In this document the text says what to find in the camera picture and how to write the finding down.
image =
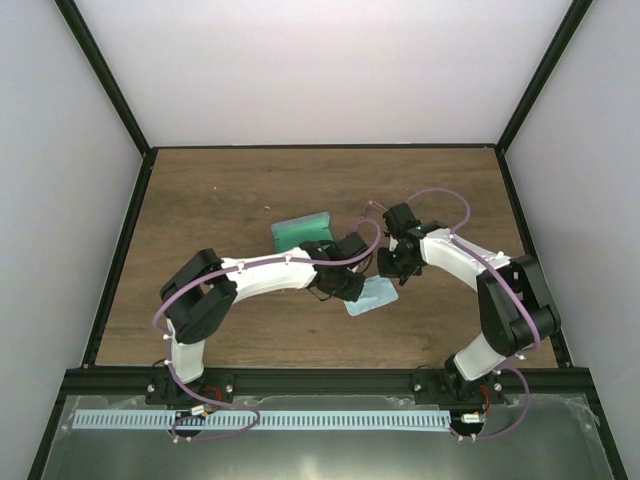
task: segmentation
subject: white backdrop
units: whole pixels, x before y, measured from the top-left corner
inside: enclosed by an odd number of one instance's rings
[[[148,141],[496,142],[569,0],[77,0]]]
[[[140,154],[54,2],[0,2],[0,478],[80,366]]]
[[[593,2],[509,149],[571,354],[640,478],[638,2]]]

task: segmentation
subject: light blue sponge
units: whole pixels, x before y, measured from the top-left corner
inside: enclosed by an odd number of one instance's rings
[[[388,278],[380,275],[369,277],[364,281],[364,287],[358,300],[344,302],[347,312],[352,317],[368,312],[374,308],[382,307],[398,299],[398,292]]]

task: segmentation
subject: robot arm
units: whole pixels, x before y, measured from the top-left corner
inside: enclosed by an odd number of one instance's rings
[[[305,242],[287,252],[263,257],[219,258],[212,249],[198,252],[161,289],[166,301],[193,280],[216,270],[232,271],[207,282],[204,288],[189,290],[166,312],[171,331],[171,358],[183,383],[202,375],[206,339],[220,326],[231,306],[245,298],[283,289],[316,288],[329,297],[355,301],[365,277],[358,266],[327,267],[286,261],[287,258],[338,261],[356,257],[367,249],[358,233],[338,242]]]
[[[452,242],[450,229],[439,222],[422,224],[406,203],[390,208],[383,218],[390,242],[389,248],[378,250],[381,276],[399,278],[403,285],[430,265],[442,268],[478,293],[482,333],[445,362],[445,382],[454,395],[463,396],[469,385],[533,343],[531,330],[506,292],[480,262]],[[560,329],[560,317],[533,257],[513,259],[461,238],[457,241],[487,261],[521,295],[540,338]]]

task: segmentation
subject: purple wire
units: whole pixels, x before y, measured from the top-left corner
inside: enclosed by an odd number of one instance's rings
[[[506,435],[507,433],[515,430],[518,425],[520,425],[522,423],[522,421],[524,420],[524,418],[527,416],[527,412],[529,411],[529,408],[531,407],[531,392],[529,390],[529,384],[527,383],[527,379],[524,378],[524,375],[522,374],[522,372],[520,370],[518,370],[517,368],[514,367],[502,367],[503,370],[509,370],[510,372],[515,373],[518,378],[520,378],[520,380],[522,381],[522,386],[524,387],[524,408],[522,409],[522,413],[520,413],[520,416],[518,417],[518,419],[513,422],[511,425],[509,425],[507,428],[505,428],[504,430],[500,430],[499,432],[496,433],[491,433],[489,435],[483,435],[481,437],[476,437],[476,440],[480,441],[480,440],[494,440],[496,438],[500,438],[503,435]],[[451,433],[453,435],[455,435],[458,438],[469,438],[469,437],[465,437],[464,435],[460,435],[458,432],[456,432],[453,427],[450,428]]]
[[[239,405],[239,404],[235,404],[235,403],[228,403],[228,402],[221,402],[219,400],[213,400],[211,398],[204,397],[204,396],[194,392],[189,387],[187,387],[182,382],[182,380],[180,380],[180,378],[178,377],[178,374],[176,373],[176,369],[174,368],[173,363],[171,362],[171,344],[169,344],[169,353],[167,355],[167,360],[169,360],[169,363],[168,363],[167,366],[169,367],[169,373],[171,373],[171,377],[173,378],[173,381],[176,382],[176,384],[185,393],[187,393],[187,395],[190,395],[191,397],[193,397],[196,400],[199,400],[199,401],[201,401],[203,403],[208,403],[209,405],[215,405],[217,407],[233,408],[235,410],[245,410],[245,411],[249,411],[249,412],[255,414],[255,416],[256,416],[256,418],[253,420],[253,422],[251,422],[246,427],[242,427],[242,428],[239,428],[237,430],[232,430],[231,432],[223,433],[221,435],[210,435],[210,436],[206,436],[206,437],[192,437],[191,438],[192,442],[212,442],[212,441],[215,441],[215,440],[222,440],[223,438],[235,437],[236,435],[240,435],[241,433],[244,433],[247,430],[252,429],[253,427],[255,427],[260,422],[260,411],[255,407],[249,407],[249,406],[246,406],[246,405]],[[171,427],[171,433],[173,434],[174,438],[177,438],[176,428],[178,427],[178,425],[180,424],[181,421],[186,420],[187,418],[194,418],[194,416],[192,415],[190,417],[184,417],[184,418],[178,419],[178,420],[176,420],[176,422]]]
[[[340,266],[344,266],[344,265],[351,265],[351,264],[357,263],[357,262],[359,262],[361,260],[364,260],[370,254],[373,253],[375,248],[378,246],[378,243],[380,243],[380,239],[382,237],[382,230],[380,229],[380,225],[378,225],[378,222],[376,222],[375,220],[372,220],[370,218],[361,218],[360,220],[358,220],[358,222],[356,222],[355,226],[362,225],[363,223],[371,223],[376,227],[376,238],[373,241],[373,243],[369,246],[369,248],[367,248],[367,250],[365,250],[360,255],[356,255],[355,257],[348,258],[346,260],[335,260],[335,261],[331,261],[331,260],[313,260],[311,258],[299,258],[299,257],[291,257],[288,261],[289,262],[293,262],[293,263],[306,263],[306,264],[312,264],[312,265],[324,265],[324,266],[329,266],[329,267],[340,267]],[[245,269],[247,269],[247,268],[255,268],[255,267],[260,267],[260,266],[263,266],[263,265],[271,265],[271,264],[274,264],[274,263],[284,263],[286,261],[287,261],[287,259],[286,259],[285,256],[268,258],[268,259],[263,259],[263,260],[255,260],[253,262],[245,263],[244,264],[244,268]],[[162,331],[163,333],[165,333],[166,335],[170,336],[171,335],[171,330],[169,330],[168,328],[165,328],[162,325],[160,325],[160,319],[162,318],[164,313],[167,311],[167,309],[176,300],[178,300],[182,295],[184,295],[189,290],[199,286],[200,284],[202,284],[204,282],[212,280],[212,279],[214,279],[216,277],[219,277],[221,275],[226,275],[227,273],[237,272],[238,270],[239,270],[239,268],[237,266],[223,268],[222,270],[216,270],[215,272],[207,273],[206,275],[203,275],[203,276],[201,276],[199,278],[196,278],[195,280],[189,282],[184,287],[180,288],[176,293],[171,295],[167,299],[167,301],[164,302],[160,306],[160,308],[158,309],[156,314],[153,316],[153,322],[152,322],[153,326],[155,328],[157,328],[158,330]],[[245,405],[237,405],[237,404],[233,404],[233,403],[221,402],[221,401],[218,401],[218,400],[213,400],[211,398],[207,398],[207,397],[204,397],[202,395],[199,395],[198,393],[194,392],[189,387],[187,387],[182,382],[182,380],[180,380],[180,378],[178,377],[178,374],[176,373],[175,367],[173,366],[172,358],[171,358],[171,343],[169,343],[169,353],[167,354],[167,360],[168,360],[167,366],[169,367],[169,372],[171,373],[171,377],[173,378],[173,381],[176,382],[176,384],[185,393],[187,393],[191,397],[193,397],[196,400],[199,400],[199,401],[201,401],[203,403],[207,403],[209,405],[216,405],[218,407],[233,408],[233,409],[236,409],[236,410],[250,411],[250,412],[254,413],[255,416],[256,416],[255,420],[252,423],[250,423],[249,425],[247,425],[246,427],[242,427],[242,428],[240,428],[238,430],[233,430],[231,432],[224,433],[222,435],[215,435],[215,436],[208,436],[208,437],[201,437],[201,438],[200,437],[192,438],[192,441],[194,441],[194,442],[204,442],[204,441],[214,441],[214,440],[220,440],[220,439],[223,439],[223,438],[234,437],[236,435],[239,435],[241,433],[246,432],[247,430],[250,430],[251,428],[255,427],[260,422],[260,411],[257,408],[248,407],[248,406],[245,406]],[[173,427],[171,428],[171,432],[172,432],[172,434],[174,435],[175,438],[177,438],[177,436],[176,436],[176,427],[179,425],[181,420],[182,419],[176,421],[173,424]]]
[[[502,278],[502,275],[500,275],[496,271],[496,269],[491,266],[491,264],[489,262],[487,262],[484,258],[482,258],[480,255],[475,253],[473,250],[470,250],[469,248],[465,247],[456,238],[456,232],[460,228],[465,226],[467,224],[467,222],[469,221],[469,219],[471,218],[471,206],[469,205],[469,202],[467,201],[467,199],[464,198],[462,195],[460,195],[455,190],[451,190],[449,188],[444,188],[444,187],[433,187],[433,188],[425,188],[424,190],[420,190],[419,192],[414,193],[409,198],[407,198],[405,200],[405,202],[409,203],[414,198],[416,198],[416,197],[418,197],[418,196],[420,196],[420,195],[422,195],[424,193],[430,193],[430,192],[448,193],[448,194],[453,195],[454,197],[458,198],[464,204],[464,207],[466,209],[466,214],[465,214],[464,218],[462,219],[462,221],[459,222],[458,224],[456,224],[451,229],[451,243],[453,243],[456,247],[458,247],[460,250],[465,252],[467,255],[473,257],[478,263],[480,263],[484,268],[486,268],[489,271],[489,273],[496,279],[498,284],[500,284],[502,289],[509,296],[509,298],[513,302],[513,304],[516,307],[516,309],[518,309],[518,311],[520,312],[520,315],[522,315],[522,318],[524,319],[524,321],[526,322],[527,326],[529,327],[529,330],[531,330],[531,335],[533,336],[533,347],[531,349],[528,349],[527,351],[532,351],[532,352],[538,351],[540,349],[540,332],[538,331],[538,328],[536,327],[536,324],[533,321],[533,318],[531,318],[531,315],[529,314],[527,309],[524,307],[524,305],[522,304],[522,302],[520,301],[518,296],[513,292],[513,290],[511,290],[511,287],[509,287],[509,284],[506,282],[506,280],[504,278]]]

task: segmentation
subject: purple cable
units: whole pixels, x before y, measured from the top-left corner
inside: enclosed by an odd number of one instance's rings
[[[430,192],[448,193],[458,198],[464,204],[464,207],[466,209],[466,214],[462,219],[462,221],[456,224],[451,229],[451,243],[453,243],[456,247],[458,247],[460,250],[465,252],[467,255],[473,257],[478,263],[480,263],[484,268],[486,268],[489,271],[489,273],[496,279],[498,284],[500,284],[502,289],[505,291],[505,293],[509,296],[509,298],[513,302],[513,305],[518,309],[518,311],[520,312],[520,315],[522,315],[522,318],[524,319],[527,326],[529,327],[529,330],[531,330],[531,335],[533,336],[533,347],[531,349],[528,349],[527,351],[532,351],[532,352],[538,351],[540,349],[540,332],[538,332],[538,328],[536,327],[536,324],[533,321],[533,318],[531,318],[531,315],[529,314],[529,312],[527,312],[527,309],[524,307],[524,305],[522,304],[518,296],[513,292],[513,290],[511,290],[511,287],[509,287],[509,284],[506,282],[506,280],[502,278],[502,275],[500,275],[496,271],[496,269],[491,266],[489,262],[487,262],[484,258],[482,258],[480,255],[475,253],[473,250],[470,250],[467,247],[465,247],[456,238],[456,232],[460,228],[462,228],[464,225],[466,225],[469,219],[471,218],[471,206],[469,205],[469,202],[467,201],[467,199],[464,198],[455,190],[450,190],[444,187],[433,187],[433,188],[425,188],[424,190],[420,190],[419,192],[414,193],[409,198],[407,198],[405,202],[409,203],[414,198],[424,193],[430,193]]]
[[[357,255],[353,258],[348,258],[346,260],[335,260],[335,261],[330,261],[330,260],[313,260],[311,258],[298,258],[298,257],[291,257],[289,259],[290,262],[293,263],[306,263],[306,264],[312,264],[312,265],[324,265],[324,266],[329,266],[329,267],[340,267],[340,266],[344,266],[344,265],[351,265],[353,263],[357,263],[360,260],[364,260],[365,258],[367,258],[370,254],[373,253],[373,251],[375,250],[375,248],[378,246],[378,243],[380,243],[380,239],[382,237],[382,230],[380,229],[380,225],[378,225],[378,222],[376,222],[375,220],[372,220],[370,218],[362,218],[360,220],[358,220],[358,222],[356,222],[356,226],[362,225],[363,223],[371,223],[376,227],[376,238],[373,241],[373,243],[369,246],[369,248],[367,248],[367,250],[365,250],[363,253],[361,253],[360,255]],[[268,259],[263,259],[263,260],[256,260],[253,262],[247,262],[244,264],[244,268],[255,268],[255,267],[260,267],[263,265],[270,265],[270,264],[274,264],[274,263],[284,263],[286,262],[287,259],[285,256],[281,256],[281,257],[274,257],[274,258],[268,258]],[[238,271],[238,267],[237,266],[233,266],[233,267],[228,267],[228,268],[223,268],[222,270],[216,270],[215,272],[211,272],[211,273],[207,273],[206,275],[203,275],[199,278],[196,278],[195,280],[189,282],[188,284],[186,284],[184,287],[180,288],[176,293],[174,293],[173,295],[171,295],[166,302],[164,302],[160,308],[158,309],[158,311],[156,312],[156,314],[153,316],[153,326],[155,328],[157,328],[158,330],[162,331],[164,334],[171,336],[171,330],[169,330],[168,328],[163,327],[162,325],[160,325],[160,319],[162,318],[162,316],[164,315],[164,313],[167,311],[167,309],[173,304],[173,302],[175,302],[178,298],[180,298],[182,295],[184,295],[186,292],[188,292],[189,290],[191,290],[192,288],[195,288],[197,286],[199,286],[200,284],[207,282],[209,280],[212,280],[216,277],[219,277],[221,275],[226,275],[227,273],[232,273],[232,272],[237,272]],[[189,387],[187,387],[178,377],[178,374],[176,373],[176,370],[173,366],[172,363],[172,359],[171,359],[171,343],[169,343],[169,353],[167,355],[167,360],[168,360],[168,367],[169,367],[169,372],[171,373],[171,377],[173,378],[173,381],[176,382],[176,384],[188,395],[190,395],[191,397],[195,398],[196,400],[199,400],[203,403],[207,403],[209,405],[216,405],[218,407],[227,407],[227,408],[233,408],[236,410],[246,410],[246,411],[250,411],[252,413],[255,414],[256,418],[255,420],[250,423],[249,425],[247,425],[246,427],[242,427],[238,430],[233,430],[231,432],[228,433],[224,433],[222,435],[215,435],[215,436],[209,436],[209,437],[202,437],[202,438],[192,438],[191,441],[194,442],[204,442],[204,441],[213,441],[213,440],[220,440],[222,438],[229,438],[229,437],[234,437],[236,435],[239,435],[241,433],[246,432],[247,430],[250,430],[251,428],[255,427],[258,422],[260,422],[260,411],[257,408],[253,408],[253,407],[248,407],[245,405],[236,405],[233,403],[227,403],[227,402],[220,402],[218,400],[213,400],[211,398],[207,398],[204,397],[202,395],[199,395],[198,393],[194,392],[193,390],[191,390]],[[174,435],[175,438],[177,438],[176,436],[176,427],[179,425],[180,421],[182,419],[176,421],[173,424],[173,427],[171,428],[171,432]]]
[[[522,381],[522,386],[524,387],[524,408],[522,409],[522,413],[520,414],[520,416],[518,417],[518,419],[513,422],[511,425],[509,425],[507,428],[505,428],[504,430],[500,430],[499,432],[496,433],[491,433],[489,435],[484,435],[482,437],[476,437],[476,440],[480,441],[480,440],[494,440],[496,438],[502,437],[503,435],[506,435],[507,433],[513,431],[518,425],[520,425],[522,423],[522,421],[524,420],[524,418],[527,416],[527,412],[529,411],[529,408],[531,407],[531,392],[529,390],[529,384],[527,383],[527,379],[524,378],[524,375],[522,374],[522,372],[520,370],[518,370],[517,368],[513,368],[513,367],[502,367],[503,370],[509,370],[510,372],[515,373],[518,378],[520,378],[520,380]],[[458,432],[456,432],[453,427],[450,428],[451,433],[453,435],[455,435],[458,438],[469,438],[469,437],[465,437],[464,435],[460,435]]]
[[[176,382],[176,384],[185,393],[187,393],[187,395],[190,395],[191,397],[193,397],[196,400],[199,400],[199,401],[201,401],[203,403],[208,403],[209,405],[215,405],[217,407],[233,408],[235,410],[245,410],[245,411],[249,411],[249,412],[255,414],[255,416],[256,416],[256,418],[253,420],[253,422],[251,422],[246,427],[242,427],[242,428],[239,428],[237,430],[233,430],[231,432],[223,433],[221,435],[212,435],[212,436],[208,436],[208,437],[192,437],[191,438],[192,442],[211,442],[211,441],[215,441],[215,440],[222,440],[223,438],[235,437],[236,435],[240,435],[241,433],[244,433],[247,430],[252,429],[253,427],[255,427],[260,422],[260,411],[257,408],[248,407],[246,405],[238,405],[238,404],[235,404],[235,403],[227,403],[227,402],[221,402],[221,401],[218,401],[218,400],[213,400],[211,398],[204,397],[204,396],[194,392],[189,387],[187,387],[182,382],[182,380],[180,380],[180,378],[178,377],[178,374],[176,373],[176,369],[174,368],[173,363],[171,362],[171,344],[169,344],[169,353],[167,355],[167,360],[169,360],[169,363],[168,363],[167,366],[169,367],[169,373],[171,373],[171,377],[173,378],[173,381]],[[171,427],[171,433],[173,434],[174,438],[178,438],[178,436],[176,434],[176,428],[178,427],[180,422],[185,421],[187,418],[193,418],[193,416],[189,416],[189,417],[184,417],[184,418],[178,419],[178,420],[176,420],[176,422]]]

